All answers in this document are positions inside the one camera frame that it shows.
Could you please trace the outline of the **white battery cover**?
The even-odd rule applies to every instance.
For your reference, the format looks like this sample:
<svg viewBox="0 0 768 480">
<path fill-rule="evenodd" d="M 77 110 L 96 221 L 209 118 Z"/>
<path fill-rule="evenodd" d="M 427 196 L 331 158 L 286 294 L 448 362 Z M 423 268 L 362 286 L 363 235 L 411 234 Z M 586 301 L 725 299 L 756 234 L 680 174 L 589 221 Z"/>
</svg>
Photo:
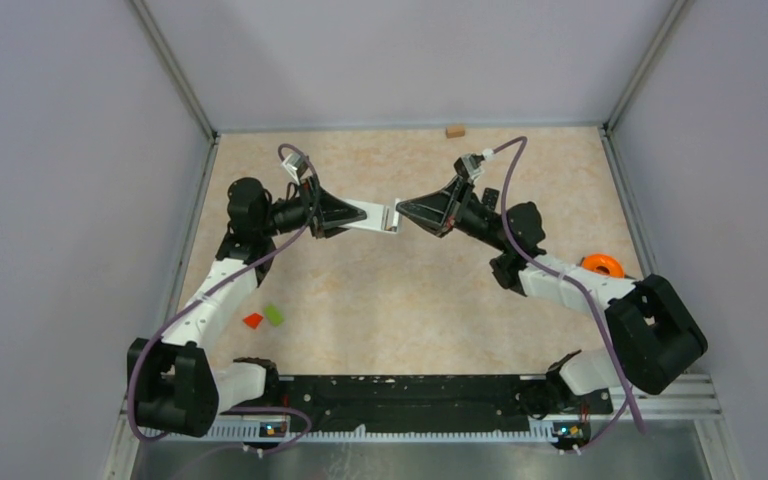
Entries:
<svg viewBox="0 0 768 480">
<path fill-rule="evenodd" d="M 399 198 L 396 198 L 394 200 L 394 203 L 393 203 L 392 219 L 391 219 L 391 222 L 390 222 L 390 230 L 393 231 L 393 232 L 397 232 L 399 230 L 400 224 L 401 224 L 401 214 L 398 211 L 398 205 L 399 205 L 400 202 L 401 202 L 401 200 Z"/>
</svg>

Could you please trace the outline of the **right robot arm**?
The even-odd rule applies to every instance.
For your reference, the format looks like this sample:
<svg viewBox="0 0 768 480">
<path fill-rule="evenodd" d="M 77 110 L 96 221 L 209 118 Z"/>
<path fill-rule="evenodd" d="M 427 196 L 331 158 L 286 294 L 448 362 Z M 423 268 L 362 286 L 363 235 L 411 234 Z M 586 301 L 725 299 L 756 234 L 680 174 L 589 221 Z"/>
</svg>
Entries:
<svg viewBox="0 0 768 480">
<path fill-rule="evenodd" d="M 471 182 L 454 178 L 443 189 L 397 203 L 397 211 L 442 238 L 458 230 L 499 250 L 490 262 L 501 288 L 548 300 L 595 317 L 608 343 L 553 364 L 549 404 L 572 412 L 596 390 L 624 383 L 658 395 L 708 350 L 708 341 L 673 285 L 650 274 L 612 277 L 569 264 L 541 249 L 542 217 L 532 202 L 496 211 L 499 191 L 477 196 Z"/>
</svg>

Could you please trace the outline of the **white remote control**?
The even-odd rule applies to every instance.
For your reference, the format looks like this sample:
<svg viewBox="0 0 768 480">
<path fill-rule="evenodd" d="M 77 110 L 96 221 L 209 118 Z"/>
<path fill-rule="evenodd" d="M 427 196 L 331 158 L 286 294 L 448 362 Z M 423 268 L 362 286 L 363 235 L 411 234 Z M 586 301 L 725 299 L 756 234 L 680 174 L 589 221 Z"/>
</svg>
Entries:
<svg viewBox="0 0 768 480">
<path fill-rule="evenodd" d="M 394 200 L 389 204 L 380 204 L 353 199 L 345 199 L 346 203 L 357 209 L 363 210 L 366 214 L 366 217 L 364 219 L 343 225 L 343 228 L 391 235 L 398 234 L 400 228 L 397 232 L 390 230 Z"/>
</svg>

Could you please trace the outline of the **black remote control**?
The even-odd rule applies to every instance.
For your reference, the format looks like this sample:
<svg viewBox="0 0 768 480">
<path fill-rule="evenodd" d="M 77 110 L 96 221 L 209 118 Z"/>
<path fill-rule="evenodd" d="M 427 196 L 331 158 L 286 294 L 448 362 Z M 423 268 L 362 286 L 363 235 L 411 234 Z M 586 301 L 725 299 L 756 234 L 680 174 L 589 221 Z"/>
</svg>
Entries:
<svg viewBox="0 0 768 480">
<path fill-rule="evenodd" d="M 500 191 L 494 188 L 486 187 L 482 192 L 481 203 L 489 211 L 495 212 L 499 202 Z"/>
</svg>

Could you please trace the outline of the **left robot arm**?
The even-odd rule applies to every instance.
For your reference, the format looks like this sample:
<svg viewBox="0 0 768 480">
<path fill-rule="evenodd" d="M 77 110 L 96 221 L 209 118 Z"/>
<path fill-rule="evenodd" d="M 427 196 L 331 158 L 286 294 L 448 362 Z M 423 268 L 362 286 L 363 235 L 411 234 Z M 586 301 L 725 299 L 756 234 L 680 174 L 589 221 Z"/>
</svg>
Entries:
<svg viewBox="0 0 768 480">
<path fill-rule="evenodd" d="M 388 217 L 385 206 L 330 194 L 316 176 L 288 191 L 288 198 L 274 199 L 255 178 L 234 181 L 227 230 L 205 279 L 157 333 L 129 347 L 126 406 L 138 439 L 148 438 L 143 428 L 201 437 L 218 414 L 243 402 L 257 413 L 274 410 L 281 388 L 268 378 L 268 362 L 249 359 L 215 369 L 208 356 L 284 251 L 275 236 L 288 233 L 297 240 L 309 231 L 329 238 L 350 228 L 375 230 Z"/>
</svg>

